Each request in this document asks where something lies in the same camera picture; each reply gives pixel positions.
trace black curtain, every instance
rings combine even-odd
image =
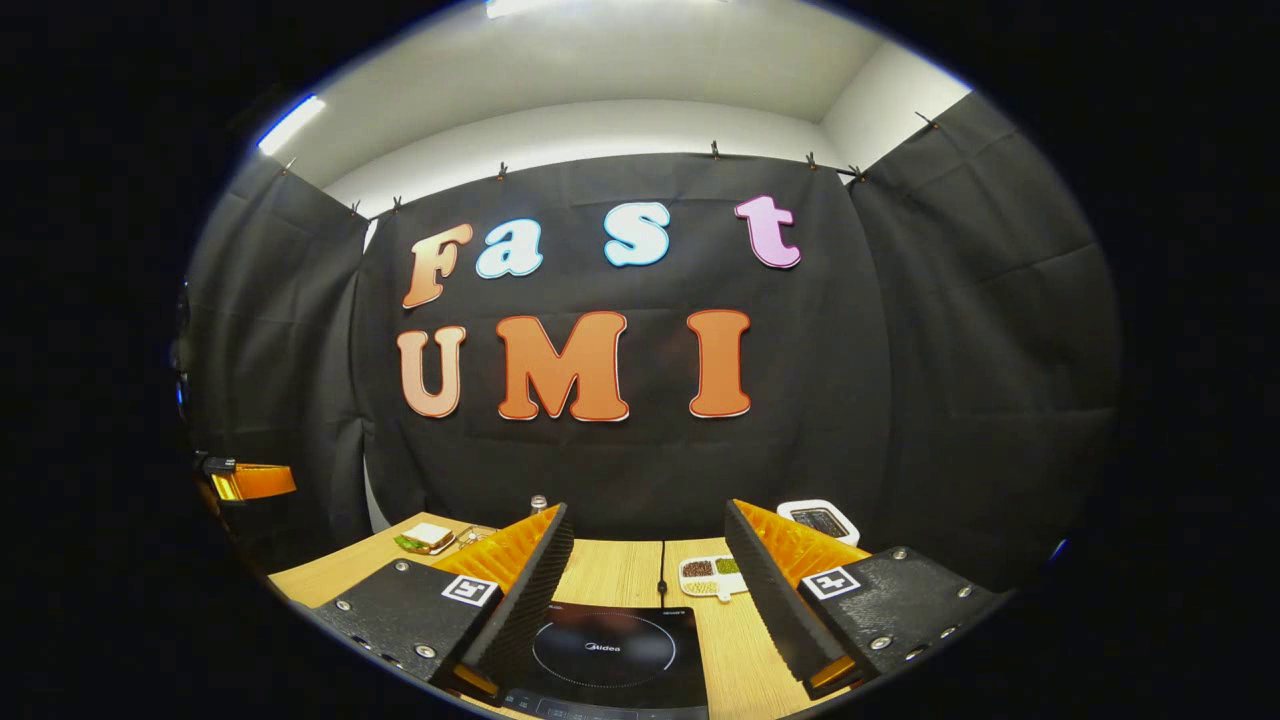
[[[1120,329],[1064,182],[970,94],[849,186],[892,359],[868,548],[918,547],[993,588],[1048,559],[1101,471]]]
[[[735,206],[759,195],[790,210],[782,228],[803,252],[790,269],[753,254]],[[605,214],[623,202],[663,204],[667,254],[652,265],[613,266]],[[484,279],[476,259],[499,223],[540,223],[541,265]],[[402,306],[419,240],[470,223],[436,300]],[[360,269],[353,357],[366,428],[369,475],[388,520],[413,512],[502,527],[527,514],[531,495],[573,509],[586,538],[692,538],[724,533],[723,503],[765,507],[823,497],[855,523],[876,507],[883,479],[888,352],[881,293],[867,241],[831,169],[765,158],[635,155],[561,163],[422,197],[379,217]],[[750,316],[741,338],[745,415],[690,414],[699,347],[686,327],[699,310]],[[566,410],[504,420],[506,347],[499,320],[534,315],[557,350],[580,315],[626,316],[618,382],[630,416],[582,423]],[[462,325],[461,400],[431,419],[406,404],[396,338],[433,334],[426,387],[440,383],[434,332]]]
[[[223,507],[266,573],[370,533],[348,356],[366,228],[255,152],[193,251],[178,352],[192,442],[241,462],[289,465],[298,488]]]

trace white letter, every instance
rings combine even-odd
[[[616,266],[652,265],[667,254],[671,241],[662,229],[671,222],[671,213],[660,202],[627,202],[604,217],[604,256]]]
[[[511,220],[493,228],[484,238],[489,247],[476,259],[476,274],[485,279],[500,278],[507,273],[527,275],[543,264],[538,252],[538,240],[543,227],[535,220]]]

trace coffee beans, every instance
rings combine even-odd
[[[686,578],[701,578],[704,575],[712,574],[712,564],[709,560],[699,560],[698,562],[690,562],[685,565],[681,574]]]

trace letter s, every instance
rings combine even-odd
[[[667,254],[671,241],[663,228],[671,213],[660,202],[627,202],[604,217],[604,232],[613,240],[604,243],[604,258],[623,265],[652,265]]]

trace white wall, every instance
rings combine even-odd
[[[968,94],[937,65],[884,41],[832,104],[822,129],[840,152],[838,167],[865,169],[924,127],[915,113],[937,118]]]
[[[346,205],[360,200],[370,218],[394,204],[498,174],[566,160],[644,152],[763,155],[841,167],[814,123],[726,105],[677,100],[573,102],[499,115],[444,131],[383,155],[335,181],[325,192]]]

